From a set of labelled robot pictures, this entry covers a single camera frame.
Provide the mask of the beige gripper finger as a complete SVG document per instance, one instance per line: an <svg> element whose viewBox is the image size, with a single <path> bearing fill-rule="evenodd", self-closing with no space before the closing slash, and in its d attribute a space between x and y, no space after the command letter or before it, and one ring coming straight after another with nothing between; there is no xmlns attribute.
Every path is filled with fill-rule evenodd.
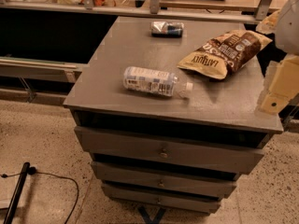
<svg viewBox="0 0 299 224"><path fill-rule="evenodd" d="M299 56L287 54L280 62L269 63L258 109L268 114L278 114L298 93Z"/></svg>

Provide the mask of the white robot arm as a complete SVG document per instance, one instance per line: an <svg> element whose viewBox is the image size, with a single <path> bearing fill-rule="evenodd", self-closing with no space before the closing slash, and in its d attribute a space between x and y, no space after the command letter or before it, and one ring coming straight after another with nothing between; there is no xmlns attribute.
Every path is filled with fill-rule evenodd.
<svg viewBox="0 0 299 224"><path fill-rule="evenodd" d="M299 0L288 0L275 26L275 45L287 53L266 69L258 109L278 114L299 93Z"/></svg>

